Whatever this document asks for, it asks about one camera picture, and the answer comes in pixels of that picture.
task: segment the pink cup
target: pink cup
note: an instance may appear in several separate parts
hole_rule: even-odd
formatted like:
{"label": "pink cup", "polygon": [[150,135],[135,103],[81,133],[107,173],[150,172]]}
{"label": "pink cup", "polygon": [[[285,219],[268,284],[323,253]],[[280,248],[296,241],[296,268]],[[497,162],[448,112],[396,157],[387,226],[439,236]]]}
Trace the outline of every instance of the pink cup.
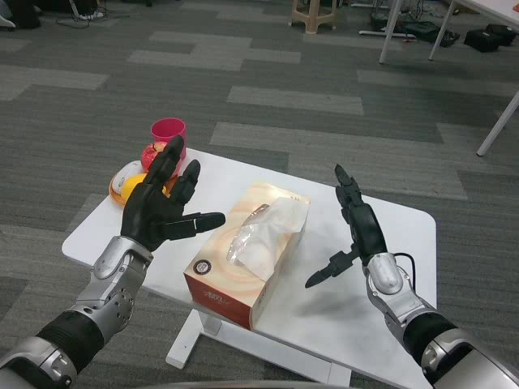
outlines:
{"label": "pink cup", "polygon": [[184,138],[184,148],[181,158],[186,158],[187,132],[186,123],[178,118],[166,118],[155,122],[152,126],[152,135],[156,142],[169,142],[176,135]]}

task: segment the apple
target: apple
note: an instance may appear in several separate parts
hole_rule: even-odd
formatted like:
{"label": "apple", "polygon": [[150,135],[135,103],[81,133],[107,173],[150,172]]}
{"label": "apple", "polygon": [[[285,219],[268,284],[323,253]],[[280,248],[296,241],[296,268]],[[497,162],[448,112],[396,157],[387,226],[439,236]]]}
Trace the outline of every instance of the apple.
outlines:
{"label": "apple", "polygon": [[155,142],[152,144],[149,144],[144,150],[143,153],[140,155],[140,163],[143,166],[143,169],[148,171],[150,165],[152,164],[153,160],[157,156],[159,152],[164,150],[164,147],[167,145],[166,142]]}

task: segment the tissue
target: tissue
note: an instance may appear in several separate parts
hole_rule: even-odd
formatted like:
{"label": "tissue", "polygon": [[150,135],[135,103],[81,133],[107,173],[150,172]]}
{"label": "tissue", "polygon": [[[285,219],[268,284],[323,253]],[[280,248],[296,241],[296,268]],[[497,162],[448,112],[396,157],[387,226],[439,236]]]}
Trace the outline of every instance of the tissue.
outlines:
{"label": "tissue", "polygon": [[279,258],[279,236],[300,232],[307,219],[308,207],[308,203],[286,197],[280,197],[270,205],[261,205],[238,229],[227,260],[235,265],[242,264],[267,282]]}

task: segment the floor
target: floor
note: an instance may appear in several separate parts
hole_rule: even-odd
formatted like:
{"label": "floor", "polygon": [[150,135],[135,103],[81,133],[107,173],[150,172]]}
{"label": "floor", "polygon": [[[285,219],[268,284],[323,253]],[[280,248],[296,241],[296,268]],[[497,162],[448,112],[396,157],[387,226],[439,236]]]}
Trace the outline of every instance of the floor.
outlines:
{"label": "floor", "polygon": [[[459,15],[462,38],[436,61],[430,44],[394,39],[381,66],[382,40],[357,34],[366,9],[342,7],[336,31],[308,36],[287,26],[288,0],[108,8],[86,29],[45,15],[38,30],[0,32],[1,352],[72,305],[88,270],[63,258],[63,240],[150,125],[176,116],[190,147],[328,184],[339,162],[369,195],[431,213],[439,308],[519,365],[519,117],[475,155],[519,87],[518,43],[464,46],[488,21]],[[142,292],[77,388],[298,379],[207,339],[184,370],[166,365],[187,313]],[[387,387],[358,374],[352,385]]]}

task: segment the silver robotic arm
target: silver robotic arm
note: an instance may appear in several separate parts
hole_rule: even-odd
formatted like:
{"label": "silver robotic arm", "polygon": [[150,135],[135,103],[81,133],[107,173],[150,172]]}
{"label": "silver robotic arm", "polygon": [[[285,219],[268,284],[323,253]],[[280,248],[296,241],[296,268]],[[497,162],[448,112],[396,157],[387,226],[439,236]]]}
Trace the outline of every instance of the silver robotic arm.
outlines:
{"label": "silver robotic arm", "polygon": [[390,253],[366,267],[367,295],[386,325],[436,389],[517,389],[519,375],[444,318],[413,290]]}
{"label": "silver robotic arm", "polygon": [[435,389],[519,389],[518,372],[497,361],[416,294],[409,275],[388,252],[379,222],[362,201],[357,182],[339,165],[336,175],[337,198],[354,244],[350,253],[333,255],[306,287],[339,276],[359,257],[371,303],[384,314],[390,332]]}
{"label": "silver robotic arm", "polygon": [[135,297],[165,240],[194,237],[225,223],[221,213],[183,215],[195,193],[200,165],[192,161],[171,195],[162,193],[180,160],[181,137],[157,155],[132,192],[114,237],[91,270],[76,303],[0,359],[0,389],[67,389],[94,356],[131,320]]}

